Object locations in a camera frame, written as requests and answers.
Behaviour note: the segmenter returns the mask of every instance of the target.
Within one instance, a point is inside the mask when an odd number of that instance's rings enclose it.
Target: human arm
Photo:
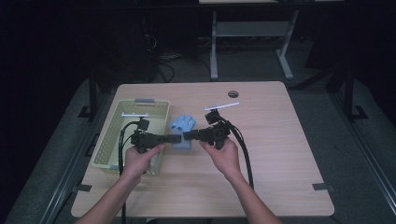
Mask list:
[[[225,139],[224,146],[220,150],[206,142],[200,144],[233,186],[250,224],[282,223],[243,177],[239,166],[238,147],[234,141]]]
[[[149,169],[151,158],[163,148],[164,145],[159,145],[143,154],[139,154],[135,147],[127,149],[124,171],[120,178],[76,223],[110,223],[140,183],[141,175]]]

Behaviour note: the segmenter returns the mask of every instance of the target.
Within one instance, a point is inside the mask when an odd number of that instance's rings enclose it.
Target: human hand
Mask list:
[[[121,177],[127,178],[131,184],[137,185],[140,183],[142,174],[150,167],[151,158],[164,148],[164,144],[158,145],[142,154],[137,152],[136,147],[128,148],[125,152],[125,165]]]
[[[238,147],[233,140],[225,139],[224,146],[220,150],[210,146],[207,142],[200,141],[199,143],[227,179],[242,174],[239,166]]]

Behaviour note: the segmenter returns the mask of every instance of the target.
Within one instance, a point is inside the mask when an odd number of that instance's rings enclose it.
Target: round hole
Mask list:
[[[229,91],[228,96],[230,96],[231,98],[236,98],[239,96],[239,93],[237,91]]]

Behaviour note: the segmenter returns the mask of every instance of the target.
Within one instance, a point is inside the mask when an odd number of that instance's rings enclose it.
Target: black wire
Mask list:
[[[235,44],[234,41],[230,41],[230,44],[228,46],[218,46],[217,53],[218,54],[236,54],[242,51],[242,47],[239,44]]]
[[[129,123],[127,123],[123,129],[120,131],[120,140],[119,140],[119,171],[120,171],[120,175],[122,175],[123,172],[123,158],[122,158],[122,150],[123,147],[125,146],[125,143],[128,141],[129,138],[131,138],[132,136],[129,136],[127,138],[127,140],[124,142],[123,138],[125,135],[125,130],[131,125],[131,124],[137,124],[136,121],[131,121]],[[121,217],[121,223],[125,224],[126,223],[126,203],[124,203],[124,205],[122,206],[122,217]]]
[[[210,67],[209,67],[209,65],[207,65],[206,62],[204,62],[204,60],[201,60],[201,59],[196,59],[196,60],[197,60],[198,62],[200,62],[200,63],[203,63],[204,66],[206,67],[207,71],[210,73]]]
[[[254,189],[253,174],[251,172],[251,165],[250,165],[250,157],[248,156],[248,148],[245,145],[245,141],[242,136],[242,133],[235,126],[233,126],[231,124],[231,122],[228,121],[227,119],[224,119],[223,117],[220,117],[220,116],[215,116],[215,117],[217,119],[219,119],[220,121],[222,121],[223,123],[225,123],[230,128],[230,130],[233,132],[233,135],[235,136],[236,140],[238,141],[239,145],[241,146],[242,151],[245,156],[245,162],[247,164],[248,183]]]
[[[159,70],[160,76],[163,76],[163,81],[164,81],[165,83],[171,82],[172,79],[175,77],[175,69],[174,69],[172,66],[170,66],[170,65],[168,65],[168,64],[164,64],[164,63],[158,63],[158,65],[162,65],[162,66],[165,66],[165,67],[168,67],[169,69],[171,69],[171,71],[172,71],[172,76],[171,76],[169,79],[166,79],[166,77],[165,77],[163,71]]]
[[[218,43],[224,41],[224,40],[223,40],[224,38],[225,38],[225,37],[217,37],[217,38],[216,38],[216,44],[218,44]],[[210,52],[211,50],[212,50],[212,40],[210,40],[208,44],[205,44],[205,45],[203,45],[203,46],[198,46],[198,52],[199,52],[199,53],[208,53],[208,52]]]
[[[202,61],[201,59],[197,59],[197,58],[194,58],[194,57],[188,56],[188,55],[180,55],[180,56],[175,57],[175,58],[162,59],[160,63],[170,63],[170,62],[173,62],[173,61],[183,60],[183,59],[195,60],[195,61],[203,63],[207,67],[207,64],[204,61]]]
[[[230,121],[228,121],[228,123],[231,125],[231,131],[233,132],[233,135],[236,137],[236,140],[238,140],[239,145],[241,146],[242,151],[244,152],[245,162],[247,164],[248,183],[254,189],[253,174],[251,173],[250,158],[248,156],[247,146],[245,145],[245,142],[243,141],[242,137],[236,131],[235,126],[233,126]]]

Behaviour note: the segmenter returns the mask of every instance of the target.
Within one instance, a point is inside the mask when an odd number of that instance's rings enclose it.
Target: wrist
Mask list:
[[[129,187],[136,187],[140,183],[140,176],[128,175],[123,173],[120,176],[120,181],[127,184]]]
[[[244,178],[244,176],[242,175],[241,172],[234,172],[234,173],[224,174],[224,176],[231,183],[233,183],[235,181],[238,181],[238,180],[242,180],[242,179],[245,180],[245,178]]]

